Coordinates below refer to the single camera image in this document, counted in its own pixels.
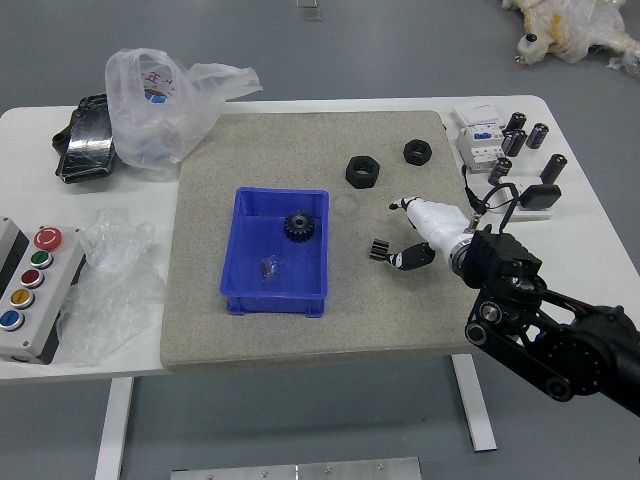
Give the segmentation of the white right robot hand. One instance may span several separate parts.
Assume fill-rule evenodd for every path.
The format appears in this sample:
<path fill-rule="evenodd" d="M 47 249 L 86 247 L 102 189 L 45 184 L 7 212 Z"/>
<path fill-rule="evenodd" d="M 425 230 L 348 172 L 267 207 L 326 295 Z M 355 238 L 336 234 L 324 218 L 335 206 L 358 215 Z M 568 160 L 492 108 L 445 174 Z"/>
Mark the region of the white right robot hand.
<path fill-rule="evenodd" d="M 441 253 L 447 266 L 461 274 L 472 234 L 467 232 L 469 219 L 457 206 L 405 197 L 391 203 L 389 209 L 402 209 L 423 242 L 387 254 L 388 263 L 399 270 L 414 270 L 430 264 Z"/>

